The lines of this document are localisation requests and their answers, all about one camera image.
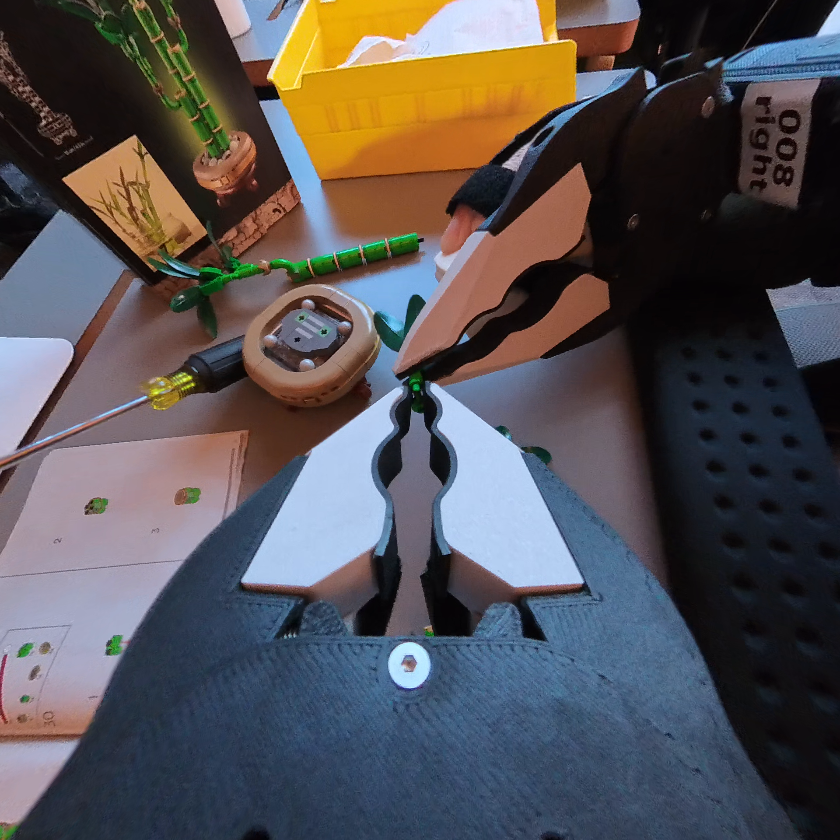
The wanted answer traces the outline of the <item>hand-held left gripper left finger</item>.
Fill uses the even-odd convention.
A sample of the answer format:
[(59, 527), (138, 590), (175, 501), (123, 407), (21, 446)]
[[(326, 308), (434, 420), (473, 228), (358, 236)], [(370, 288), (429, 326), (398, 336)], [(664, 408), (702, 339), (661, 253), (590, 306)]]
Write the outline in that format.
[(396, 387), (316, 446), (241, 583), (327, 601), (383, 635), (401, 579), (389, 486), (402, 468), (403, 389)]

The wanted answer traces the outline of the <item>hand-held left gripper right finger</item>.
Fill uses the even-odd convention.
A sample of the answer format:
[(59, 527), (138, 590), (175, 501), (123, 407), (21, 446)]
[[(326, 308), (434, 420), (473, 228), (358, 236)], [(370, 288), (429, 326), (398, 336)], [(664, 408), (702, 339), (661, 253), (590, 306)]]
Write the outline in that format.
[(436, 635), (468, 635), (493, 603), (579, 592), (584, 578), (518, 446), (427, 384), (433, 505), (421, 581)]

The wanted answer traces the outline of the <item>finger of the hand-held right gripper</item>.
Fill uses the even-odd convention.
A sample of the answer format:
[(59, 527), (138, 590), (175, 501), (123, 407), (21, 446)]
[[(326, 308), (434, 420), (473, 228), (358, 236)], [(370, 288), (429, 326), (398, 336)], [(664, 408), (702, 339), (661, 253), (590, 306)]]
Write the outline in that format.
[(537, 280), (519, 305), (479, 321), (469, 339), (427, 363), (427, 380), (462, 382), (537, 360), (610, 307), (607, 283), (571, 266)]
[(455, 347), (475, 318), (501, 305), (526, 269), (575, 249), (590, 200), (578, 164), (500, 233), (469, 236), (404, 340), (394, 374), (404, 376), (433, 352)]

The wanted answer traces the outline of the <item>grey desk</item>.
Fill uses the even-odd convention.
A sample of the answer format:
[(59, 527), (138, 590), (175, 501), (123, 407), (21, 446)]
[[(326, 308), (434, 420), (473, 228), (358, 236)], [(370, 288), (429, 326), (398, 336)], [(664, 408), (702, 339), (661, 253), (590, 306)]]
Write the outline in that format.
[[(281, 257), (297, 261), (352, 245), (417, 233), (419, 255), (374, 262), (324, 278), (371, 310), (404, 320), (413, 294), (429, 301), (438, 287), (434, 255), (444, 231), (445, 205), (466, 179), (456, 173), (398, 175), (322, 186), (291, 118), (278, 101), (268, 123), (301, 200), (241, 255), (245, 263)], [(143, 406), (79, 434), (87, 446), (248, 432), (240, 481), (245, 500), (295, 457), (398, 387), (395, 354), (380, 351), (365, 377), (368, 400), (347, 395), (326, 406), (290, 409), (249, 377), (216, 394), (188, 396), (164, 411)], [(623, 538), (642, 560), (655, 557), (658, 539), (648, 480), (644, 434), (633, 369), (623, 332), (549, 360), (482, 375), (444, 390), (491, 427), (507, 426), (518, 446), (540, 446), (550, 467)], [(45, 457), (14, 470), (2, 495), (2, 544), (9, 540)]]

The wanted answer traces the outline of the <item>person's right hand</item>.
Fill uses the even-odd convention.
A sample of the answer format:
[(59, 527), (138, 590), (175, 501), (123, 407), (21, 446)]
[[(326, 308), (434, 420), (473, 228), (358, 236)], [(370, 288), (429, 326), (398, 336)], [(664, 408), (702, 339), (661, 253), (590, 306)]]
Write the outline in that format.
[(446, 230), (440, 239), (440, 252), (444, 256), (457, 252), (487, 219), (471, 206), (460, 203), (451, 214)]

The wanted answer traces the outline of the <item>yellow plastic bin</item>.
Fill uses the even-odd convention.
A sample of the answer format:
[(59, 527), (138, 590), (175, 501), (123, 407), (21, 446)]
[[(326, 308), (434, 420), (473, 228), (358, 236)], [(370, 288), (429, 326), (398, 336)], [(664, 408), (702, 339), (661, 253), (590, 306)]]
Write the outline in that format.
[(417, 31), (445, 2), (304, 2), (269, 79), (323, 180), (475, 168), (576, 99), (576, 45), (539, 1), (540, 45), (340, 69), (364, 35)]

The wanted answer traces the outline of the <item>green toy bamboo stalk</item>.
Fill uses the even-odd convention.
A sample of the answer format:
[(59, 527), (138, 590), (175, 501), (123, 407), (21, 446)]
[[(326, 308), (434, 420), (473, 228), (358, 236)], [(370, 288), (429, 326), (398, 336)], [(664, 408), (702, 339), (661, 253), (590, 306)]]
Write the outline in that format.
[(174, 312), (196, 311), (198, 321), (211, 340), (217, 337), (217, 316), (210, 297), (221, 291), (234, 280), (268, 275), (274, 270), (284, 270), (289, 281), (299, 283), (317, 277), (324, 277), (334, 272), (366, 266), (370, 263), (412, 254), (418, 251), (423, 241), (416, 233), (393, 238), (384, 238), (368, 245), (357, 245), (333, 251), (327, 255), (289, 261), (286, 259), (262, 259), (257, 264), (248, 264), (234, 257), (230, 245), (220, 245), (213, 233), (212, 225), (206, 222), (206, 233), (213, 247), (222, 260), (222, 268), (204, 266), (196, 268), (169, 255), (158, 251), (158, 259), (147, 258), (148, 263), (167, 276), (192, 282), (183, 291), (176, 292), (170, 300), (170, 309)]

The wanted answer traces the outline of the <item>tan toy plant pot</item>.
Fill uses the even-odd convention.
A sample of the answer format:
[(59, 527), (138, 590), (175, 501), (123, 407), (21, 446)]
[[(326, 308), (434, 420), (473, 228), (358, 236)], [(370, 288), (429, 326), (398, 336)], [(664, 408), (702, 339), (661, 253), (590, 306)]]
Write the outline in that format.
[(373, 311), (336, 287), (291, 290), (250, 323), (243, 341), (247, 375), (281, 402), (326, 405), (361, 388), (381, 340)]

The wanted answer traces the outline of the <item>white instruction booklet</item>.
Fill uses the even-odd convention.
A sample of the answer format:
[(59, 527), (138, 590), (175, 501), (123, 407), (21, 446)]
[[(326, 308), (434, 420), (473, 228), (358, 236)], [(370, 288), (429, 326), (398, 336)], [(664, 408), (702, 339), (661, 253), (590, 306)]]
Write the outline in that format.
[(62, 448), (1, 559), (1, 735), (77, 736), (184, 559), (236, 507), (245, 430)]

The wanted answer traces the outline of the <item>white crumpled tissue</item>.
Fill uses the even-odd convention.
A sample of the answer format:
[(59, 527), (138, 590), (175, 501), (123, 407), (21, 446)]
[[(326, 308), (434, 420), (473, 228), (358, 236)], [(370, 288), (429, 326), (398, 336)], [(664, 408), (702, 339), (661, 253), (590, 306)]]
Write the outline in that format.
[(404, 40), (367, 35), (341, 67), (414, 58), (451, 56), (543, 43), (535, 1), (448, 3)]

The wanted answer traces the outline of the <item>white cup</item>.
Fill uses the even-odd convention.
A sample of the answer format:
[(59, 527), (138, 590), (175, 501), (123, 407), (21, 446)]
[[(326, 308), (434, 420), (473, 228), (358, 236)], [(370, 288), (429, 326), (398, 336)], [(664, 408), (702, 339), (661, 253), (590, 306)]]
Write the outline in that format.
[(252, 29), (245, 1), (215, 0), (214, 2), (231, 39), (241, 37)]

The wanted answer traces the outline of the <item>black bamboo picture box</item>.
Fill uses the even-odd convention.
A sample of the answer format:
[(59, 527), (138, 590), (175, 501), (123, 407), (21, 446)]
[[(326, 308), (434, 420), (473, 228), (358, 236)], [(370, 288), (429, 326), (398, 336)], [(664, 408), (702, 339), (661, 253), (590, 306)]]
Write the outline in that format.
[(212, 1), (2, 1), (2, 143), (150, 284), (298, 205)]

